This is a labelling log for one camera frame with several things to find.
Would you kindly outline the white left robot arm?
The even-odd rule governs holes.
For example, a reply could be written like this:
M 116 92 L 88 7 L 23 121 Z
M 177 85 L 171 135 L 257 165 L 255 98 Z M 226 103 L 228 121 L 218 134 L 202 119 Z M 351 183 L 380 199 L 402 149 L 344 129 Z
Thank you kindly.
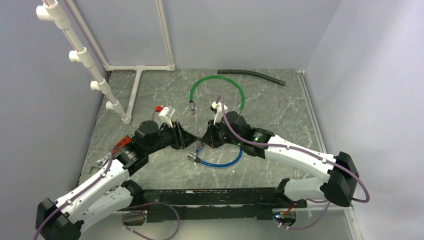
M 149 162 L 149 155 L 167 147 L 182 150 L 198 140 L 178 121 L 162 125 L 143 121 L 112 148 L 107 163 L 84 183 L 56 200 L 45 198 L 38 204 L 33 239 L 78 240 L 113 212 L 139 209 L 144 190 L 130 177 Z

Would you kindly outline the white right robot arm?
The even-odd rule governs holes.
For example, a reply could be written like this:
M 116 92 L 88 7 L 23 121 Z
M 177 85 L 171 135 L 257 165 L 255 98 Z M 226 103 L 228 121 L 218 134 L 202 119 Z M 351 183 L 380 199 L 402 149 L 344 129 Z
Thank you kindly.
M 220 121 L 209 120 L 201 142 L 213 149 L 225 144 L 239 146 L 249 156 L 280 161 L 311 174 L 308 179 L 281 181 L 275 200 L 282 208 L 306 199 L 349 207 L 354 200 L 359 173 L 348 153 L 333 155 L 302 147 L 269 130 L 251 127 L 234 111 Z

